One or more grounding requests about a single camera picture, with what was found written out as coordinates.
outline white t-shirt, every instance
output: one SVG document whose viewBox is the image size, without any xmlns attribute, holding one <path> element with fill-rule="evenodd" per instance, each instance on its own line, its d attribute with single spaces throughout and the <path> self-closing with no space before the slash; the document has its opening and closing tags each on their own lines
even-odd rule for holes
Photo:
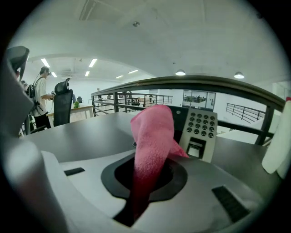
<svg viewBox="0 0 291 233">
<path fill-rule="evenodd" d="M 39 102 L 40 105 L 37 106 L 33 112 L 33 116 L 35 117 L 39 117 L 47 113 L 47 110 L 45 109 L 45 99 L 41 98 L 41 96 L 46 95 L 45 88 L 46 79 L 45 78 L 39 79 L 35 86 L 35 101 Z"/>
</svg>

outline backpack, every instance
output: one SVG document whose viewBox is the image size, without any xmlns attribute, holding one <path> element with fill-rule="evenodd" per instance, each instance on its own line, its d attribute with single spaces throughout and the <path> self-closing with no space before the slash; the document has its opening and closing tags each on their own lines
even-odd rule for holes
<svg viewBox="0 0 291 233">
<path fill-rule="evenodd" d="M 36 109 L 36 107 L 40 105 L 40 103 L 38 101 L 36 101 L 36 99 L 35 99 L 35 87 L 41 78 L 43 78 L 43 77 L 40 77 L 36 82 L 33 82 L 33 84 L 28 85 L 27 90 L 26 90 L 27 96 L 30 99 L 32 99 L 32 101 L 34 103 L 30 112 L 33 112 Z"/>
</svg>

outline window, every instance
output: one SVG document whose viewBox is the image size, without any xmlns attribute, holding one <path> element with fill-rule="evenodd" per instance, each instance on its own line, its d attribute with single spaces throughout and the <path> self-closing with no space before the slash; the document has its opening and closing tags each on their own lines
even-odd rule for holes
<svg viewBox="0 0 291 233">
<path fill-rule="evenodd" d="M 215 96 L 213 92 L 184 90 L 183 107 L 213 111 Z"/>
</svg>

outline man with headphones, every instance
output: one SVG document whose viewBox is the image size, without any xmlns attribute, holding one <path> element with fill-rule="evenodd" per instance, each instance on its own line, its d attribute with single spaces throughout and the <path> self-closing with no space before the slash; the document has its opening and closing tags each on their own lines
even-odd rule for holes
<svg viewBox="0 0 291 233">
<path fill-rule="evenodd" d="M 40 70 L 40 78 L 35 82 L 35 102 L 39 103 L 33 111 L 36 127 L 46 126 L 50 128 L 49 118 L 46 116 L 48 111 L 45 109 L 45 100 L 53 100 L 54 95 L 46 93 L 46 78 L 50 75 L 49 68 L 44 66 Z"/>
</svg>

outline black office chair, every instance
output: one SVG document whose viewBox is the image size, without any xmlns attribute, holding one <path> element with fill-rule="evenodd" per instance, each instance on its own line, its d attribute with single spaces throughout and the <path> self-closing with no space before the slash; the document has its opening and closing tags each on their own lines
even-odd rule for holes
<svg viewBox="0 0 291 233">
<path fill-rule="evenodd" d="M 64 125 L 70 122 L 73 90 L 69 89 L 69 80 L 70 78 L 55 86 L 54 126 Z"/>
</svg>

